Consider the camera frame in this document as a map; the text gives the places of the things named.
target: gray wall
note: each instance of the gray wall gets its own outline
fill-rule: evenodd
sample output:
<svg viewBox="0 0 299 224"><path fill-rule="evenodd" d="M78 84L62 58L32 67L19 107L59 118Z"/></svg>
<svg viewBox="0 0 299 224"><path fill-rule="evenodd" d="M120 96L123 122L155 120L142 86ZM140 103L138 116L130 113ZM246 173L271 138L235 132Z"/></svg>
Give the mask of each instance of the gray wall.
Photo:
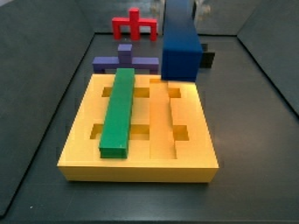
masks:
<svg viewBox="0 0 299 224"><path fill-rule="evenodd" d="M238 35L263 0L206 0L210 15L198 24L199 34Z"/></svg>
<svg viewBox="0 0 299 224"><path fill-rule="evenodd" d="M155 0L76 0L88 18L95 32L112 32L112 17L127 17L130 7L139 7L142 16L154 18L151 5ZM211 6L211 14L199 22L201 34L238 35L254 9L262 0L206 0Z"/></svg>
<svg viewBox="0 0 299 224"><path fill-rule="evenodd" d="M265 0L238 37L299 114L299 1Z"/></svg>
<svg viewBox="0 0 299 224"><path fill-rule="evenodd" d="M32 161L94 31L72 0L0 7L0 216Z"/></svg>
<svg viewBox="0 0 299 224"><path fill-rule="evenodd" d="M14 0L0 0L0 6L3 6L4 4L8 4L10 2L12 2Z"/></svg>

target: yellow base block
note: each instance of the yellow base block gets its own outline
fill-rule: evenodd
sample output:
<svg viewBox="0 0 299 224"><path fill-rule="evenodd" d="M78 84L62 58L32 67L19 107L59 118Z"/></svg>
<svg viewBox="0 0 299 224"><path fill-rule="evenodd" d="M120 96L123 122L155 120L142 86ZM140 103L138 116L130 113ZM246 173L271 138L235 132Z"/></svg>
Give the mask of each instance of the yellow base block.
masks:
<svg viewBox="0 0 299 224"><path fill-rule="evenodd" d="M194 83L135 76L128 158L100 158L114 74L94 74L58 163L67 180L211 182L219 163Z"/></svg>

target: wooden block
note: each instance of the wooden block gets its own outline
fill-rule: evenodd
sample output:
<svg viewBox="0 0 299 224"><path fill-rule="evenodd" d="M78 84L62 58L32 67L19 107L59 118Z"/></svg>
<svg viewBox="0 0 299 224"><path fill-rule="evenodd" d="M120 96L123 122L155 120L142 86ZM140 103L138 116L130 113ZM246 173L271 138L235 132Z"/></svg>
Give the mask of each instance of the wooden block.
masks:
<svg viewBox="0 0 299 224"><path fill-rule="evenodd" d="M111 74L91 77L58 163L66 179L211 182L219 164L197 87L187 82L162 82L160 75L135 76L127 159L100 158L100 129L108 108L104 89L112 88L114 79ZM152 127L159 120L159 117L154 118L158 116L155 109L169 118Z"/></svg>
<svg viewBox="0 0 299 224"><path fill-rule="evenodd" d="M99 141L102 158L127 158L134 88L135 69L119 68Z"/></svg>

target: blue block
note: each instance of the blue block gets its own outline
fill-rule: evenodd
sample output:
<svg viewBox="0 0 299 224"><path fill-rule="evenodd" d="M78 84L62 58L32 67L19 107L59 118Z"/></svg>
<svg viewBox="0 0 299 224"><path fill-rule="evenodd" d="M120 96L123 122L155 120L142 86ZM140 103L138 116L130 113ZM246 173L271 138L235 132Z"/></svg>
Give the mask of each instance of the blue block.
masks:
<svg viewBox="0 0 299 224"><path fill-rule="evenodd" d="M195 81L202 54L202 43L193 22L190 1L167 1L163 26L162 79Z"/></svg>

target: purple block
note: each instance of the purple block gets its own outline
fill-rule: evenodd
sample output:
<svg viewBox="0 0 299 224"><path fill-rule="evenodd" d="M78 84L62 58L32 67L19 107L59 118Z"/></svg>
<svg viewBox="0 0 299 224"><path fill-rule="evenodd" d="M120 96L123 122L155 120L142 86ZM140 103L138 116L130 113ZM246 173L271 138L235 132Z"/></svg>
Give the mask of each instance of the purple block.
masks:
<svg viewBox="0 0 299 224"><path fill-rule="evenodd" d="M119 45L118 46L118 54L124 55L124 54L132 54L132 45Z"/></svg>
<svg viewBox="0 0 299 224"><path fill-rule="evenodd" d="M150 74L158 74L158 70L150 70Z"/></svg>
<svg viewBox="0 0 299 224"><path fill-rule="evenodd" d="M132 57L120 55L118 56L118 60L120 64L132 64Z"/></svg>
<svg viewBox="0 0 299 224"><path fill-rule="evenodd" d="M95 74L106 74L107 71L106 71L106 69L95 69L95 68L94 68L94 73L95 73Z"/></svg>
<svg viewBox="0 0 299 224"><path fill-rule="evenodd" d="M158 58L132 58L132 64L136 69L150 69L158 70L159 69L159 59Z"/></svg>
<svg viewBox="0 0 299 224"><path fill-rule="evenodd" d="M107 64L118 64L118 57L96 57L94 59L92 65L107 65Z"/></svg>
<svg viewBox="0 0 299 224"><path fill-rule="evenodd" d="M118 67L119 68L135 68L135 66L132 64L119 64Z"/></svg>
<svg viewBox="0 0 299 224"><path fill-rule="evenodd" d="M94 69L115 69L119 68L119 64L94 65Z"/></svg>

